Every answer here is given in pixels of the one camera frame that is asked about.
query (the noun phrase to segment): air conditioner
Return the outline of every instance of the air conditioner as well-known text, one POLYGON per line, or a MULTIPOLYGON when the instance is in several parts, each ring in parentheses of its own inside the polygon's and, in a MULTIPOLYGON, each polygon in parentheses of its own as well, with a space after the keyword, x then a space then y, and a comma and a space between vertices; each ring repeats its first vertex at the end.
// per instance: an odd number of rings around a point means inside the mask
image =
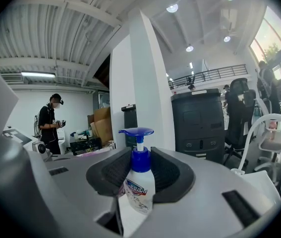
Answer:
POLYGON ((27 84, 28 81, 22 77, 20 73, 5 73, 1 74, 7 84, 27 84))

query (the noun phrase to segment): backpack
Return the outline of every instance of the backpack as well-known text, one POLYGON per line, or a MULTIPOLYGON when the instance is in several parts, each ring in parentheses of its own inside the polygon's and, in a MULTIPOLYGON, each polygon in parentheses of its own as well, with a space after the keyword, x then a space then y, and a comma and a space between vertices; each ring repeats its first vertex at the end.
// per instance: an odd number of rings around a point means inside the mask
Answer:
POLYGON ((38 123, 39 123, 39 113, 35 116, 35 121, 34 121, 34 124, 33 124, 35 137, 41 137, 42 136, 42 130, 39 128, 39 125, 38 125, 38 123))

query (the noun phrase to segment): tree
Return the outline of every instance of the tree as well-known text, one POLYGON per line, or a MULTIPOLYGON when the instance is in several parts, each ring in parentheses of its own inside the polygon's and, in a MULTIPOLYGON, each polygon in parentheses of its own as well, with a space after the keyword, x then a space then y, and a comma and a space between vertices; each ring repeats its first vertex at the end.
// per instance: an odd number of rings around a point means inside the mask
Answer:
POLYGON ((272 43, 272 45, 269 45, 267 49, 264 50, 265 55, 261 55, 265 62, 268 63, 269 60, 274 60, 276 57, 276 54, 278 53, 279 48, 276 43, 272 43))

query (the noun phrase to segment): face mask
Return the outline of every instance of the face mask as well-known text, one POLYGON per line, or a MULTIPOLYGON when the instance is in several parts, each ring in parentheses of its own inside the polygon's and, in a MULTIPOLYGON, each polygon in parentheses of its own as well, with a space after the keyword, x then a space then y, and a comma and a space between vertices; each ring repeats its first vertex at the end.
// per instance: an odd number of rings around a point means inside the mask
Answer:
POLYGON ((54 109, 58 109, 58 108, 60 108, 60 103, 52 103, 52 107, 54 109))

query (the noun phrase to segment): hand sanitizer bottle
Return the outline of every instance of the hand sanitizer bottle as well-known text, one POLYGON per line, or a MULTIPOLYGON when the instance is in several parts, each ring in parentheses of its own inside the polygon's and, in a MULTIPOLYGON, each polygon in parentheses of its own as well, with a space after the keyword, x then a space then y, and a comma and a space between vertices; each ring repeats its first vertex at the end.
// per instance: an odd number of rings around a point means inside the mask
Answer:
POLYGON ((122 129, 119 133, 136 137, 137 147, 131 151, 131 170, 124 181, 128 201, 137 212, 148 215, 152 210, 152 198, 156 193, 152 174, 151 153, 144 147, 144 136, 154 133, 149 128, 122 129))

